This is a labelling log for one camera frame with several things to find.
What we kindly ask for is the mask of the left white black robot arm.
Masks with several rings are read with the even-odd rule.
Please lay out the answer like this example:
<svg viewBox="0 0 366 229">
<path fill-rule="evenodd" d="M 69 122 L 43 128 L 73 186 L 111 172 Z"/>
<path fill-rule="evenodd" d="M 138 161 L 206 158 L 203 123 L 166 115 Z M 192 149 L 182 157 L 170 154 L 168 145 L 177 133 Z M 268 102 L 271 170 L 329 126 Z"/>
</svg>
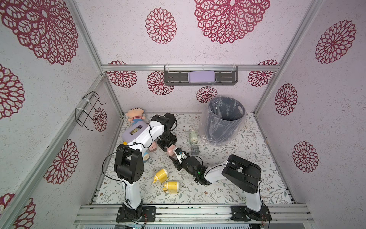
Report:
<svg viewBox="0 0 366 229">
<path fill-rule="evenodd" d="M 174 145 L 176 137 L 171 133 L 172 126 L 176 124 L 176 118 L 171 113 L 155 115 L 149 124 L 139 121 L 128 128 L 124 135 L 127 136 L 127 144 L 121 144 L 117 150 L 107 157 L 115 155 L 114 171 L 118 181 L 124 184 L 125 202 L 122 205 L 122 213 L 141 215 L 143 201 L 140 195 L 138 180 L 144 173 L 144 154 L 155 141 L 164 146 Z"/>
</svg>

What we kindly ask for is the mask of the green pencil sharpener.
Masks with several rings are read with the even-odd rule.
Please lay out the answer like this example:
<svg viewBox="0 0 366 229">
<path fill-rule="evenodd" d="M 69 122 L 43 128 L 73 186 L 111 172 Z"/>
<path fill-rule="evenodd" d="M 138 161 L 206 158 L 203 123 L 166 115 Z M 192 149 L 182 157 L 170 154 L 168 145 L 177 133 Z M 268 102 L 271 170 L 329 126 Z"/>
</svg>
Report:
<svg viewBox="0 0 366 229">
<path fill-rule="evenodd" d="M 196 145 L 199 141 L 198 133 L 196 131 L 191 131 L 189 134 L 189 141 L 192 145 Z"/>
</svg>

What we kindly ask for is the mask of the grey sharpener shavings tray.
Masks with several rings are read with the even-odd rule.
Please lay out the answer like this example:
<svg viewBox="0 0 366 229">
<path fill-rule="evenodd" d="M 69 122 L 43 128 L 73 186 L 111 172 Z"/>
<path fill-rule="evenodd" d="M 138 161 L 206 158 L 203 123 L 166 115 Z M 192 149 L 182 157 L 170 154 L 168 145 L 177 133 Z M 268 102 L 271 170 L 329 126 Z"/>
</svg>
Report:
<svg viewBox="0 0 366 229">
<path fill-rule="evenodd" d="M 198 145 L 191 145 L 191 155 L 196 156 L 200 154 L 200 149 Z"/>
</svg>

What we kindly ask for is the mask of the pink pencil sharpener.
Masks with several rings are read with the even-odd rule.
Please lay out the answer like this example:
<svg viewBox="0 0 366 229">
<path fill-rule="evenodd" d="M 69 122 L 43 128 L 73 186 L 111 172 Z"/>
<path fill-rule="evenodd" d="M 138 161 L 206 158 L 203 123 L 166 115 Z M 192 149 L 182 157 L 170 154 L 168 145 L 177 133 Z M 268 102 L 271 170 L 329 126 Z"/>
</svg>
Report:
<svg viewBox="0 0 366 229">
<path fill-rule="evenodd" d="M 157 144 L 156 144 L 156 142 L 154 141 L 153 143 L 152 143 L 152 145 L 149 147 L 149 151 L 150 152 L 154 152 L 154 151 L 156 151 L 157 150 Z"/>
<path fill-rule="evenodd" d="M 175 155 L 175 149 L 176 149 L 176 146 L 175 145 L 171 145 L 167 148 L 167 154 L 168 156 L 173 156 Z"/>
</svg>

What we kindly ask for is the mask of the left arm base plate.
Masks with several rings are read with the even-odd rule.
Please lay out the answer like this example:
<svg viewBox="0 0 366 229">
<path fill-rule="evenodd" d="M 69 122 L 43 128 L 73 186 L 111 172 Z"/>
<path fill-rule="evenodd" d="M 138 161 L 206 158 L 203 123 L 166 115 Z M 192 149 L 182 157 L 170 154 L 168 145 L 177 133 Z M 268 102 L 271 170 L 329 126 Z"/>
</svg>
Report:
<svg viewBox="0 0 366 229">
<path fill-rule="evenodd" d="M 154 222 L 156 217 L 156 207 L 147 206 L 142 203 L 137 209 L 131 209 L 127 204 L 123 204 L 117 212 L 116 222 Z"/>
</svg>

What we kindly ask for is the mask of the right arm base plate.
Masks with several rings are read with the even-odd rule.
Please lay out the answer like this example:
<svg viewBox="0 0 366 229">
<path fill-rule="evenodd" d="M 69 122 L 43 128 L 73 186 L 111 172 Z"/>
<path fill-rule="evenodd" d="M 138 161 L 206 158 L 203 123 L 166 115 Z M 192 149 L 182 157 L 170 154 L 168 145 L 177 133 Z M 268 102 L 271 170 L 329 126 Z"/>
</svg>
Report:
<svg viewBox="0 0 366 229">
<path fill-rule="evenodd" d="M 246 205 L 231 206 L 231 220 L 233 221 L 271 221 L 272 217 L 267 205 L 262 204 L 261 209 L 256 212 L 250 210 Z"/>
</svg>

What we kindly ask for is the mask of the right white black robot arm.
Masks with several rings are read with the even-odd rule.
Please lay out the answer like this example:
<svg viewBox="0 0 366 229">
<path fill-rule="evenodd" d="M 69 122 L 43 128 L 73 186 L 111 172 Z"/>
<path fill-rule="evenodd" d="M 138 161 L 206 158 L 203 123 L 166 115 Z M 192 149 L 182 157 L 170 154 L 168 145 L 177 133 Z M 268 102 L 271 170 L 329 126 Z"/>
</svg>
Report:
<svg viewBox="0 0 366 229">
<path fill-rule="evenodd" d="M 230 155 L 220 165 L 207 167 L 197 156 L 170 156 L 177 170 L 186 170 L 200 186 L 211 185 L 216 181 L 227 179 L 240 188 L 246 198 L 246 207 L 253 212 L 260 212 L 263 201 L 260 196 L 259 183 L 261 168 L 239 156 Z"/>
</svg>

